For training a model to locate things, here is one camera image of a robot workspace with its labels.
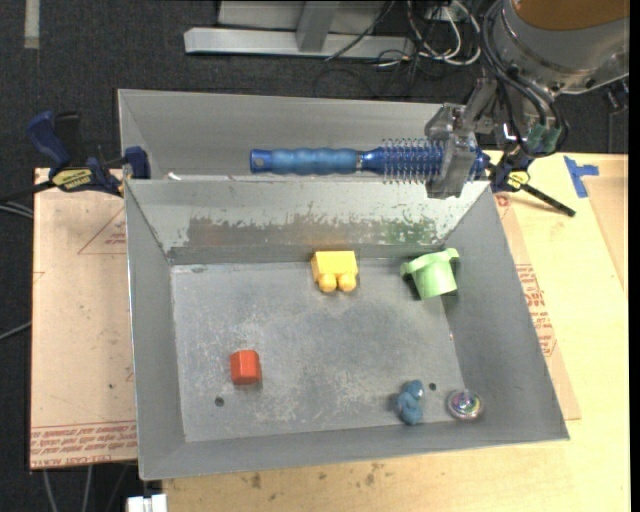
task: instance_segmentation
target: bin floor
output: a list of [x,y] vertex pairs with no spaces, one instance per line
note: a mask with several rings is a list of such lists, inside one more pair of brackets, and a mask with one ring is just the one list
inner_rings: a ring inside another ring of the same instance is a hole
[[[453,421],[445,400],[464,385],[442,301],[419,300],[402,261],[359,261],[349,294],[320,292],[309,263],[173,267],[186,440],[397,425],[413,379],[424,421]],[[261,384],[231,382],[241,349],[258,352]]]

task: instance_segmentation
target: blue brush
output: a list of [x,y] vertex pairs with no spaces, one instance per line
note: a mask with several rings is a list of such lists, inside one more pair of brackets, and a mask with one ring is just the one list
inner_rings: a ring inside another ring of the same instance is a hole
[[[387,140],[371,151],[346,148],[254,149],[250,166],[254,173],[328,175],[369,171],[384,176],[385,181],[431,183],[444,177],[453,158],[453,146],[449,141],[422,138]],[[482,151],[471,145],[464,149],[475,153],[472,155],[475,160],[468,169],[469,178],[475,178],[485,167]]]

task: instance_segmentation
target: gray metal bin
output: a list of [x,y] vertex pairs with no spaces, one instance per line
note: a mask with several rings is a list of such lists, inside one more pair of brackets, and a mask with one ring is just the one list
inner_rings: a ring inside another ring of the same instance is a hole
[[[369,149],[420,136],[435,106],[119,97],[123,147],[153,168],[125,194],[142,478],[568,437],[486,183],[439,200],[366,176],[249,175],[253,147]],[[457,293],[419,300],[400,264],[448,247]],[[354,292],[317,289],[309,260],[327,249],[355,251]],[[259,386],[230,381],[244,348]],[[409,427],[393,399],[412,379],[430,386]],[[470,423],[445,405],[465,387],[485,402]]]

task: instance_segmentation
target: blue tape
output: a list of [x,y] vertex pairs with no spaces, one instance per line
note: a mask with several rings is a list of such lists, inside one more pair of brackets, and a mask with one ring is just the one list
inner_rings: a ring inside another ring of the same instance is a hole
[[580,178],[582,178],[582,176],[600,175],[598,167],[595,165],[577,165],[575,160],[571,160],[571,158],[566,156],[564,157],[564,162],[567,165],[567,169],[569,169],[569,176],[571,176],[571,181],[573,181],[576,194],[578,197],[587,197],[587,189],[584,188],[584,184]]

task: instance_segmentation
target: red block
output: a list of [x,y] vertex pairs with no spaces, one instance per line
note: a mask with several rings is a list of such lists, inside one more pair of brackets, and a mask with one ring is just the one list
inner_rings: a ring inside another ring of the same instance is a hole
[[239,350],[231,354],[231,381],[237,385],[256,384],[262,380],[260,356],[255,350]]

